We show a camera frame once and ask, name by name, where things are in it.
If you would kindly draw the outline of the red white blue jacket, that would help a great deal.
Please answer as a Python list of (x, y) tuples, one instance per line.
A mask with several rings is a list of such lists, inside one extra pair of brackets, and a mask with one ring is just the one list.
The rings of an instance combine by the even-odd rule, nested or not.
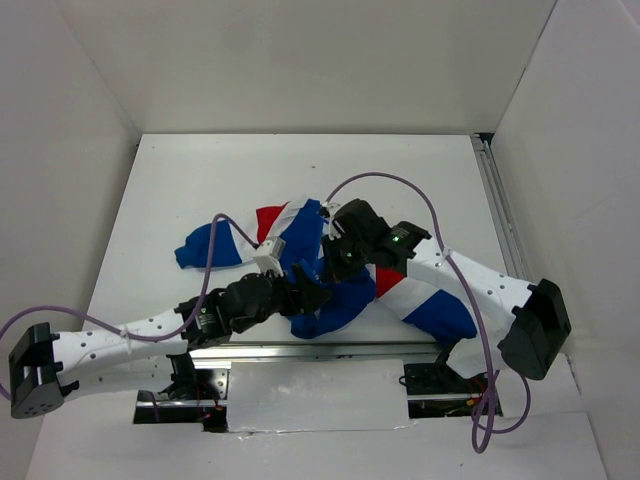
[[(257, 243), (281, 238), (285, 242), (280, 258), (284, 269), (300, 264), (306, 273), (320, 275), (324, 269), (320, 241), (328, 225), (319, 210), (320, 202), (311, 198), (263, 206), (249, 217), (243, 230)], [(352, 280), (323, 286), (331, 292), (330, 300), (316, 313), (291, 316), (293, 336), (309, 340), (336, 331), (372, 303), (383, 305), (397, 319), (429, 334), (443, 347), (477, 335), (474, 320), (461, 300), (390, 269), (368, 265)]]

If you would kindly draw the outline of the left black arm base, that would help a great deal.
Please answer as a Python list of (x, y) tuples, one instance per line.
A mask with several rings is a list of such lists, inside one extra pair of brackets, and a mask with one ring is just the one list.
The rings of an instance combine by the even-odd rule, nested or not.
[(229, 369), (197, 369), (189, 354), (169, 356), (170, 383), (139, 391), (133, 423), (197, 424), (208, 433), (226, 433)]

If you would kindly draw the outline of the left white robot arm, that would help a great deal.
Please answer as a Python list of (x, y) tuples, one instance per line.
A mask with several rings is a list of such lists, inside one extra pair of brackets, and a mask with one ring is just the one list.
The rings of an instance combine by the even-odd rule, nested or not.
[(31, 419), (86, 395), (127, 390), (184, 399), (203, 378), (194, 350), (227, 343), (274, 314), (313, 313), (330, 291), (296, 265), (290, 277), (250, 273), (176, 308), (107, 330), (31, 326), (8, 356), (11, 416)]

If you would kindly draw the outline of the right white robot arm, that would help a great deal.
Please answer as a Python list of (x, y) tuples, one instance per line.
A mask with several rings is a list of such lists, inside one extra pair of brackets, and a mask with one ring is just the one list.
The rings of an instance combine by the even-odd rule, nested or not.
[(436, 379), (448, 392), (471, 377), (509, 368), (544, 379), (571, 332), (560, 288), (494, 271), (438, 243), (407, 221), (395, 226), (356, 199), (325, 202), (327, 282), (374, 277), (376, 298), (401, 320), (427, 332), (448, 354)]

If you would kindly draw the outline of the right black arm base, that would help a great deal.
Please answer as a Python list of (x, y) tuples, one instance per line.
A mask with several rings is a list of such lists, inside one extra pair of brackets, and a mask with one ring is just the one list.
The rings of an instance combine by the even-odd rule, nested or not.
[(448, 350), (430, 363), (405, 363), (398, 383), (406, 390), (410, 419), (469, 417), (488, 389), (485, 373), (469, 379), (445, 362)]

